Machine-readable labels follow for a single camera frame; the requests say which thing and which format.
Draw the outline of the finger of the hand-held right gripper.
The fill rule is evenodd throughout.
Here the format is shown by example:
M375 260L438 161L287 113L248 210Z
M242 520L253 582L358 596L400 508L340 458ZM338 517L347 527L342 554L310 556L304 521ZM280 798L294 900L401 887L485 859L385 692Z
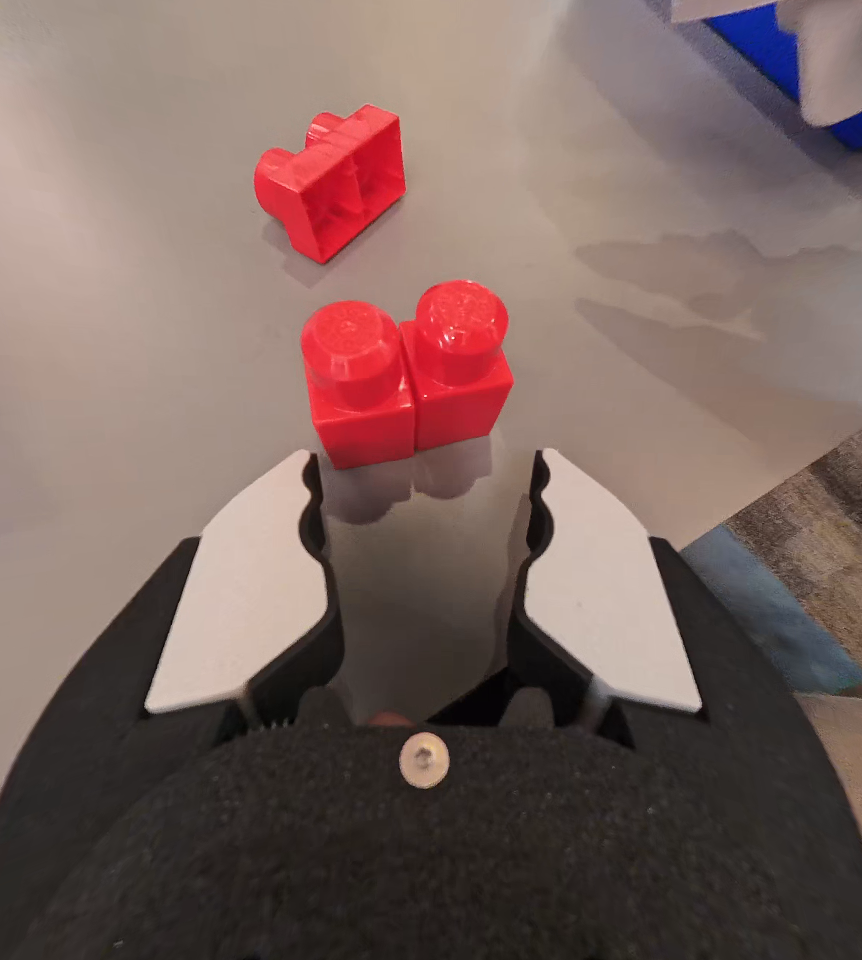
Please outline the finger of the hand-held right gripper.
M804 121L827 128L862 113L862 1L783 1L779 27L797 42Z

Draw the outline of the person's jeans leg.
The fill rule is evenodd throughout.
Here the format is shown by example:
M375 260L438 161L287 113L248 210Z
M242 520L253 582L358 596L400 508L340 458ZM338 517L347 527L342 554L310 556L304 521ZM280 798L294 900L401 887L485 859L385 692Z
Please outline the person's jeans leg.
M792 690L839 694L862 684L862 668L841 642L725 525L680 554Z

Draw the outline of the blue storage bin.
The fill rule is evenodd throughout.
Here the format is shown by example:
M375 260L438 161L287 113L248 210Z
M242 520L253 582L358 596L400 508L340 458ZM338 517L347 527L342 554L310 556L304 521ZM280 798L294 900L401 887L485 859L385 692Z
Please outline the blue storage bin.
M799 104L797 39L778 27L775 3L707 17L702 22ZM862 111L827 129L847 150L862 151Z

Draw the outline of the red mega block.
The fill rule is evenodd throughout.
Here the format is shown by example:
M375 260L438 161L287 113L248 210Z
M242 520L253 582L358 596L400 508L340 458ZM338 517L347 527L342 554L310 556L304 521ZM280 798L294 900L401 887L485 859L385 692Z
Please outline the red mega block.
M333 302L308 318L300 345L312 422L332 466L411 458L415 406L393 318L365 301Z
M373 104L317 114L302 150L266 150L254 171L262 210L292 248L325 264L407 191L400 118Z
M513 386L504 354L508 330L503 301L467 279L432 286L418 300L414 317L400 323L416 451L492 431Z

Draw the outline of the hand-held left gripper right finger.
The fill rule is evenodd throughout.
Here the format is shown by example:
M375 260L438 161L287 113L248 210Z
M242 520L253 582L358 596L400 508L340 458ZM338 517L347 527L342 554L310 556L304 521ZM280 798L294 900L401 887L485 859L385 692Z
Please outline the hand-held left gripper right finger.
M528 555L514 588L508 666L555 716L587 699L701 711L648 532L613 493L553 448L533 458Z

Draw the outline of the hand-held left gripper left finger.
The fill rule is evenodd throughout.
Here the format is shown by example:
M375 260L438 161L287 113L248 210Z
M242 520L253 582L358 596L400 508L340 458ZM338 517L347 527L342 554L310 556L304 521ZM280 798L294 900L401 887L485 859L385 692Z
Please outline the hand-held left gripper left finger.
M326 555L317 455L298 450L235 495L203 529L149 686L170 714L247 702L295 715L344 656Z

